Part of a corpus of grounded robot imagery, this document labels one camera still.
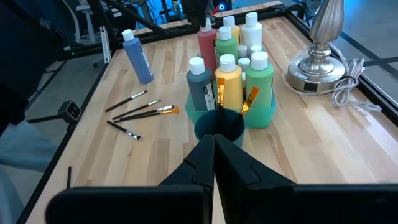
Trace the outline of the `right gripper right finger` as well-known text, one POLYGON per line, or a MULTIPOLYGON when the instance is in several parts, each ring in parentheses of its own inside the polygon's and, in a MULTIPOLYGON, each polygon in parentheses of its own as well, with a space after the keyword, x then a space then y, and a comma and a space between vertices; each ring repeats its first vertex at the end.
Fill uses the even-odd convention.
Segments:
POLYGON ((297 184, 215 136, 226 223, 397 223, 396 184, 297 184))

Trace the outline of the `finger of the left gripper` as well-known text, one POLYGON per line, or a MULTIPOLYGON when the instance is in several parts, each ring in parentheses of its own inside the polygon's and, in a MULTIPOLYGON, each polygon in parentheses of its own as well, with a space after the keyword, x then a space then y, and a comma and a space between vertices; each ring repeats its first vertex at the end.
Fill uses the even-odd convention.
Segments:
POLYGON ((204 28, 211 17, 211 0, 182 0, 182 7, 194 27, 204 28))

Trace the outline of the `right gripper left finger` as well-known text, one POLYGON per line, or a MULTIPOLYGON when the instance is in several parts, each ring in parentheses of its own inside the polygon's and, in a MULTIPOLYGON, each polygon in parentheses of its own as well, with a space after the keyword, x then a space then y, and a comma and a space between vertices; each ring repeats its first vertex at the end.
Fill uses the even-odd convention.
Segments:
POLYGON ((47 223, 211 223, 215 140, 204 136, 159 185, 74 187, 54 196, 47 223))

